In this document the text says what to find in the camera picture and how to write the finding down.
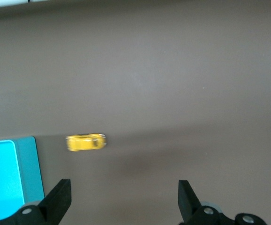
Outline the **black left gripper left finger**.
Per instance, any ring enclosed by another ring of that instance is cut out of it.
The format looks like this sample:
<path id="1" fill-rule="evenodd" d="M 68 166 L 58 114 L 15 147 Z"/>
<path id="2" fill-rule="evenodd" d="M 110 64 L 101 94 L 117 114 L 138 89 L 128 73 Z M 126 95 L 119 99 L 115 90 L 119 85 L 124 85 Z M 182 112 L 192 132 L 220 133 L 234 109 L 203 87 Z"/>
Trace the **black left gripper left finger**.
<path id="1" fill-rule="evenodd" d="M 58 225 L 71 203 L 71 180 L 61 179 L 38 205 L 20 208 L 0 225 Z"/>

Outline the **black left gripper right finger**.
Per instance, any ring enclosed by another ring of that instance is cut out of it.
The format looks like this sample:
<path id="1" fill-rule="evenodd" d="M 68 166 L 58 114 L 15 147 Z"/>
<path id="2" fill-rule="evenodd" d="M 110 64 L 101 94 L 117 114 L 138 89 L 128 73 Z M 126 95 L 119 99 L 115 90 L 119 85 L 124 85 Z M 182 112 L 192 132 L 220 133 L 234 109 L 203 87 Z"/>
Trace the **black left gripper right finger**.
<path id="1" fill-rule="evenodd" d="M 178 206 L 183 219 L 182 225 L 265 225 L 260 217 L 240 213 L 235 219 L 225 216 L 210 205 L 202 205 L 187 180 L 179 180 Z"/>

